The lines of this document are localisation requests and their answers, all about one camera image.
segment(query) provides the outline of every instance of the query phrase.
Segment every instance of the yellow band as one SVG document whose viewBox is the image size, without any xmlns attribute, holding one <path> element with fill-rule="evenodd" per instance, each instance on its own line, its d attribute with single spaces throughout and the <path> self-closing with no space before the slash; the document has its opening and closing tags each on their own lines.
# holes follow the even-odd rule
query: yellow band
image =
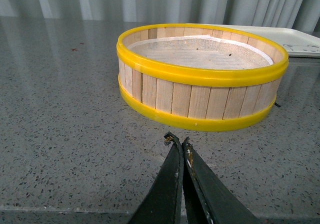
<svg viewBox="0 0 320 224">
<path fill-rule="evenodd" d="M 120 93 L 123 99 L 130 105 L 134 110 L 140 114 L 155 120 L 157 122 L 170 125 L 173 127 L 178 127 L 188 130 L 196 131 L 231 131 L 246 128 L 253 124 L 258 123 L 259 121 L 266 118 L 269 111 L 271 110 L 276 99 L 265 108 L 264 110 L 255 113 L 253 115 L 240 117 L 236 119 L 226 119 L 226 120 L 212 120 L 212 119 L 194 119 L 188 117 L 182 117 L 177 115 L 172 115 L 164 111 L 156 110 L 152 107 L 149 107 L 136 99 L 134 99 L 122 86 L 120 79 L 118 78 Z"/>
<path fill-rule="evenodd" d="M 168 28 L 168 27 L 185 27 L 185 28 L 202 28 L 211 30 L 228 31 L 240 35 L 245 35 L 263 41 L 269 45 L 277 48 L 282 54 L 283 59 L 273 65 L 247 70 L 208 70 L 198 69 L 185 66 L 177 66 L 163 63 L 160 61 L 148 59 L 144 56 L 138 55 L 130 51 L 124 44 L 123 39 L 130 34 L 154 29 L 154 28 Z M 276 79 L 279 79 L 288 67 L 288 53 L 279 44 L 268 40 L 266 38 L 246 33 L 239 30 L 222 28 L 217 26 L 198 25 L 198 24 L 161 24 L 142 26 L 128 30 L 121 34 L 117 43 L 117 55 L 128 66 L 141 73 L 160 78 L 163 80 L 174 81 L 189 85 L 199 86 L 215 86 L 215 87 L 240 87 L 260 85 Z"/>
</svg>

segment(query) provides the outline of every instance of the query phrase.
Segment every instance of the white tray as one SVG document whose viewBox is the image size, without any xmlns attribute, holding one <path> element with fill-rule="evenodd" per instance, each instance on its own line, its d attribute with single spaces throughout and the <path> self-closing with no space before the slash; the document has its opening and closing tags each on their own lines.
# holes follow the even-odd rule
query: white tray
<svg viewBox="0 0 320 224">
<path fill-rule="evenodd" d="M 298 30 L 239 25 L 214 25 L 249 32 L 270 39 L 283 46 L 290 57 L 320 58 L 320 38 Z"/>
</svg>

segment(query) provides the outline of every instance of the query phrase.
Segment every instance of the granite countertop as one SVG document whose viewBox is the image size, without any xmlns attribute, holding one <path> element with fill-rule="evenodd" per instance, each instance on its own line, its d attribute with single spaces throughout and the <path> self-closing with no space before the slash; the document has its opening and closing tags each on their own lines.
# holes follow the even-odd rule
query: granite countertop
<svg viewBox="0 0 320 224">
<path fill-rule="evenodd" d="M 188 131 L 147 119 L 120 96 L 115 46 L 139 25 L 0 18 L 0 223 L 26 223 L 29 212 L 125 223 L 169 151 L 169 130 L 189 136 L 256 216 L 320 221 L 320 59 L 290 58 L 281 107 L 262 122 Z"/>
</svg>

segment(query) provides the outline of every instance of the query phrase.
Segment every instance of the round wooden container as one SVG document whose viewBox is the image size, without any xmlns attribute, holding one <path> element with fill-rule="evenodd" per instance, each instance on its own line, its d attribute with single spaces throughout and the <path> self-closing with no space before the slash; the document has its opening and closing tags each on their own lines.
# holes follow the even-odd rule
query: round wooden container
<svg viewBox="0 0 320 224">
<path fill-rule="evenodd" d="M 272 64 L 244 70 L 202 69 L 156 61 L 128 49 L 144 40 L 201 35 L 248 44 L 267 54 Z M 138 27 L 121 34 L 116 46 L 123 99 L 150 119 L 198 131 L 236 130 L 264 119 L 289 64 L 288 53 L 275 42 L 207 25 Z"/>
</svg>

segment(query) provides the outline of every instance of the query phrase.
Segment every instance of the curtain fold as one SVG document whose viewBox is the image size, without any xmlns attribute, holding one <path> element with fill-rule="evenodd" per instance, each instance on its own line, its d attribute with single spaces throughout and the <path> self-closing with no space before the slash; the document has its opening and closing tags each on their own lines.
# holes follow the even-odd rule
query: curtain fold
<svg viewBox="0 0 320 224">
<path fill-rule="evenodd" d="M 0 16 L 319 31 L 320 0 L 0 0 Z"/>
</svg>

